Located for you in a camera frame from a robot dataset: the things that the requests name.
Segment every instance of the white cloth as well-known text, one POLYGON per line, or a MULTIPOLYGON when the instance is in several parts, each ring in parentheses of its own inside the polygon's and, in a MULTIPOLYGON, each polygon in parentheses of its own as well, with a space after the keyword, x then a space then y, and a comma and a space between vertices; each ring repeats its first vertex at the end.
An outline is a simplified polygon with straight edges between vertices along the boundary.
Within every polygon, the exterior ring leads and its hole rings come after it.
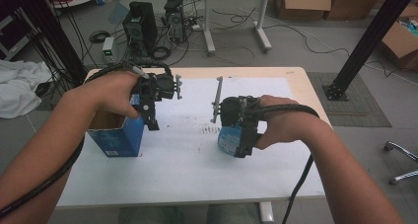
POLYGON ((0 117, 13 118, 35 109, 41 102, 36 87, 51 77, 44 62, 0 60, 0 117))

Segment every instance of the cardboard box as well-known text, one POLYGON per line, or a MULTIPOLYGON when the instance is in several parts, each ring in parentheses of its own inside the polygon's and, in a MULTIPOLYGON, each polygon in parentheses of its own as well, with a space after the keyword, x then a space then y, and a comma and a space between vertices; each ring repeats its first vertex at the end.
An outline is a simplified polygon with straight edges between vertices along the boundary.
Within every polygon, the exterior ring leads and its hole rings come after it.
POLYGON ((378 0, 332 0, 326 20, 360 20, 369 16, 378 0))
MULTIPOLYGON (((134 95, 131 105, 139 104, 134 95)), ((110 112, 97 112, 87 132, 108 157, 137 157, 141 145, 144 121, 110 112)))
POLYGON ((321 20, 331 0, 276 0, 279 19, 321 20))
MULTIPOLYGON (((408 5, 399 17, 418 22, 418 6, 408 5)), ((399 22, 393 24, 382 39, 381 50, 398 68, 418 71, 418 37, 399 22)))

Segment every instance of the carpet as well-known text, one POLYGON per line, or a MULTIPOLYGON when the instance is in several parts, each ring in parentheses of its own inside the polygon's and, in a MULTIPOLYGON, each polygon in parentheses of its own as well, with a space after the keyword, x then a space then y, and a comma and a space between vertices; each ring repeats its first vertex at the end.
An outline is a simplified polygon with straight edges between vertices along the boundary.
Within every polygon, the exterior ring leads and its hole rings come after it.
POLYGON ((360 75, 346 91, 348 101, 329 101, 322 85, 329 85, 336 73, 307 73, 313 88, 333 126, 391 127, 360 75))

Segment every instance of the hand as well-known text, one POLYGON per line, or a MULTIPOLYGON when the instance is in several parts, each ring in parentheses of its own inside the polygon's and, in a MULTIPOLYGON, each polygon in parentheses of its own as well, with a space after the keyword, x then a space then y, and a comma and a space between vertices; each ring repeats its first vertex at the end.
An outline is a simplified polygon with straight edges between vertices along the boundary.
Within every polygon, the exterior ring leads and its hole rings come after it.
MULTIPOLYGON (((260 98, 260 106, 297 104, 288 98, 277 98, 264 95, 260 98)), ((255 145, 258 149, 265 149, 278 142, 293 142, 304 140, 309 136, 310 126, 323 121, 306 112, 269 112, 265 115, 267 129, 255 145)))
POLYGON ((139 113, 130 105, 130 92, 138 78, 138 74, 129 71, 110 72, 71 91, 78 100, 91 101, 95 111, 135 118, 139 113))

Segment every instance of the blue box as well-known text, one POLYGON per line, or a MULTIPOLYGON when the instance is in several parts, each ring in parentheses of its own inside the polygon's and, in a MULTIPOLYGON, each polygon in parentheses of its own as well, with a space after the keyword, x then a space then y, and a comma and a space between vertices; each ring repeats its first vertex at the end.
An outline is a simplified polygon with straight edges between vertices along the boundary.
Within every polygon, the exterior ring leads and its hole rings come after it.
MULTIPOLYGON (((133 96, 131 105, 138 105, 133 96)), ((137 157, 141 145, 144 121, 111 112, 97 112, 87 132, 108 157, 137 157)))

